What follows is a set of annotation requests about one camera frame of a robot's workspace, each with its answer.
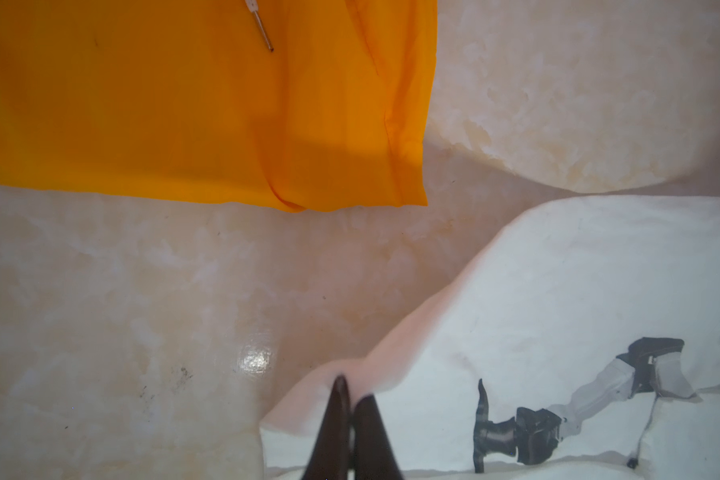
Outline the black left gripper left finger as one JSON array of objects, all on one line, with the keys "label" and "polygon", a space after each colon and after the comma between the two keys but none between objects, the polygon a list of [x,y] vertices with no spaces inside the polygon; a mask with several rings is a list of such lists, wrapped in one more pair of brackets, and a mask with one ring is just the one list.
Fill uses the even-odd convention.
[{"label": "black left gripper left finger", "polygon": [[347,480],[350,467],[351,399],[346,377],[339,375],[333,383],[306,465],[304,480]]}]

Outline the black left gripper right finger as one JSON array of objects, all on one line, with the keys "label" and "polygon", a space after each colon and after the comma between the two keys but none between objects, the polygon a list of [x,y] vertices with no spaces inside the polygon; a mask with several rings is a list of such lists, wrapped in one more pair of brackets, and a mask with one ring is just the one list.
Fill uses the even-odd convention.
[{"label": "black left gripper right finger", "polygon": [[373,395],[361,399],[352,416],[353,468],[358,480],[403,480]]}]

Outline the white patterned garment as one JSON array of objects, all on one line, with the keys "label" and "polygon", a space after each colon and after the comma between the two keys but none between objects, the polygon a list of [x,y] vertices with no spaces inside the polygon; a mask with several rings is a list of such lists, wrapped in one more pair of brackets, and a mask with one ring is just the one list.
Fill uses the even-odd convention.
[{"label": "white patterned garment", "polygon": [[720,384],[720,198],[590,196],[507,225],[363,359],[327,363],[265,416],[271,470],[306,463],[328,390],[375,393],[405,470],[464,471],[478,390],[496,419],[561,404],[643,337],[684,342],[697,388]]}]

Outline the orange shorts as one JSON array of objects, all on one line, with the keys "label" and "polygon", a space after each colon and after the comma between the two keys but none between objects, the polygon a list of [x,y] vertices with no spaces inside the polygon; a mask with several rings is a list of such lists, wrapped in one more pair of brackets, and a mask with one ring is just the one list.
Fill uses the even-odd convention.
[{"label": "orange shorts", "polygon": [[423,205],[434,1],[0,1],[0,185]]}]

